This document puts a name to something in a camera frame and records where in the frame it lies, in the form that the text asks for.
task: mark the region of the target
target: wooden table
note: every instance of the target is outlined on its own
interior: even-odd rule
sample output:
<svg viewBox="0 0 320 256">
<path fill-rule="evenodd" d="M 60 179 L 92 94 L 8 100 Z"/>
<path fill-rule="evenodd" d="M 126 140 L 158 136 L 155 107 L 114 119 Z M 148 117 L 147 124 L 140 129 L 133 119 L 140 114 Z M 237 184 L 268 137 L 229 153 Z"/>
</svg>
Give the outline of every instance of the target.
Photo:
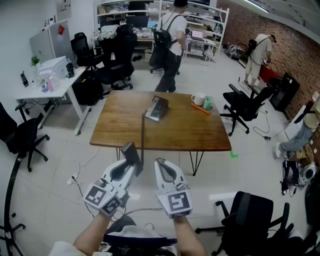
<svg viewBox="0 0 320 256">
<path fill-rule="evenodd" d="M 193 175 L 204 151 L 230 151 L 231 145 L 217 107 L 206 114 L 191 105 L 191 95 L 169 92 L 112 91 L 103 107 L 90 144 L 121 148 L 134 142 L 141 148 L 142 113 L 154 96 L 169 101 L 169 110 L 160 122 L 144 119 L 144 149 L 189 151 Z M 191 151 L 196 151 L 193 165 Z M 198 163 L 198 152 L 202 152 Z"/>
</svg>

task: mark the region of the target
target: person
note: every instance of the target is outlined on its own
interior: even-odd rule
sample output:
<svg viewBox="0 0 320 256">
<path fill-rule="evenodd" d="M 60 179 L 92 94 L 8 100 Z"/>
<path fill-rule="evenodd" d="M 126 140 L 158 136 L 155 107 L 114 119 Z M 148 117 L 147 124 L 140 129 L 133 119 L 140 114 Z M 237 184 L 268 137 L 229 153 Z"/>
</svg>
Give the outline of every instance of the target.
<svg viewBox="0 0 320 256">
<path fill-rule="evenodd" d="M 272 43 L 276 43 L 276 37 L 273 34 L 259 34 L 256 39 L 256 48 L 248 57 L 248 63 L 245 68 L 245 78 L 243 81 L 244 85 L 248 85 L 248 77 L 251 73 L 252 80 L 251 86 L 255 85 L 255 82 L 259 76 L 260 68 L 261 68 L 261 60 L 263 59 L 265 53 L 267 57 L 267 61 L 271 62 L 271 51 L 272 51 Z"/>
<path fill-rule="evenodd" d="M 174 11 L 166 13 L 162 18 L 162 28 L 161 21 L 157 25 L 157 30 L 166 30 L 171 21 L 178 15 L 183 14 L 188 6 L 187 0 L 174 0 Z M 158 86 L 155 88 L 156 92 L 176 92 L 176 81 L 175 76 L 179 71 L 182 58 L 182 50 L 186 50 L 186 39 L 185 32 L 187 27 L 187 20 L 183 16 L 179 16 L 174 19 L 170 28 L 169 34 L 171 36 L 171 41 L 177 40 L 172 44 L 171 48 L 167 51 L 166 57 L 164 59 L 164 75 L 162 76 Z"/>
<path fill-rule="evenodd" d="M 112 246 L 103 244 L 103 235 L 127 238 L 161 238 L 152 228 L 137 227 L 135 222 L 124 216 L 119 222 L 115 222 L 109 229 L 111 217 L 98 213 L 89 226 L 75 239 L 73 245 L 58 241 L 54 244 L 49 256 L 110 256 L 107 251 Z M 188 219 L 185 216 L 173 219 L 177 238 L 177 247 L 181 256 L 206 256 L 206 250 L 197 239 Z M 164 255 L 178 255 L 174 246 L 163 248 Z"/>
<path fill-rule="evenodd" d="M 312 134 L 316 131 L 320 123 L 320 100 L 318 99 L 313 104 L 310 111 L 314 113 L 307 113 L 303 118 L 303 123 L 298 134 L 287 142 L 277 142 L 275 147 L 275 155 L 277 158 L 281 156 L 288 157 L 288 152 L 301 150 Z"/>
</svg>

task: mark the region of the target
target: green plant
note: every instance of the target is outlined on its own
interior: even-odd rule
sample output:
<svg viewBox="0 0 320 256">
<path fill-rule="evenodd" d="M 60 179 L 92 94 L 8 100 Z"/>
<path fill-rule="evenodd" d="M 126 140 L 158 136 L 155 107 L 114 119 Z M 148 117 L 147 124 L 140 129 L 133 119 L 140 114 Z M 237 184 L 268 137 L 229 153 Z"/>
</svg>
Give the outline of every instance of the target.
<svg viewBox="0 0 320 256">
<path fill-rule="evenodd" d="M 31 67 L 35 67 L 40 62 L 40 59 L 37 57 L 37 55 L 31 57 Z"/>
</svg>

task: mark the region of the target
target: power outlet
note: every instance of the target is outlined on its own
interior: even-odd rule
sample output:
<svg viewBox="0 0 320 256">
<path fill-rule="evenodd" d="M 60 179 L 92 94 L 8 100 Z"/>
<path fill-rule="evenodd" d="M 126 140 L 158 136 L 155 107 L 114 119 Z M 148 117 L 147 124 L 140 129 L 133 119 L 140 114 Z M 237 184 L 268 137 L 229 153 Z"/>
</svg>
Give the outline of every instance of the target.
<svg viewBox="0 0 320 256">
<path fill-rule="evenodd" d="M 72 176 L 74 177 L 75 180 L 78 178 L 78 174 L 76 174 L 76 173 L 74 173 Z M 74 181 L 74 179 L 72 178 L 72 176 L 66 181 L 66 183 L 67 183 L 69 186 L 70 186 L 70 185 L 73 183 L 73 181 Z"/>
</svg>

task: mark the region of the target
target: green cup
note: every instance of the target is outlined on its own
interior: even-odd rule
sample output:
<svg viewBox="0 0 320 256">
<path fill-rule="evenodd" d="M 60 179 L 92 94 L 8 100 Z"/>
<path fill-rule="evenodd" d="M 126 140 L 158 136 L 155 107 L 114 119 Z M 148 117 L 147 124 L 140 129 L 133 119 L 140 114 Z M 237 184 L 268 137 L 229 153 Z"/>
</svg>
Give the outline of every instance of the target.
<svg viewBox="0 0 320 256">
<path fill-rule="evenodd" d="M 212 98 L 211 97 L 205 97 L 203 108 L 207 111 L 210 111 L 210 107 L 212 106 Z"/>
</svg>

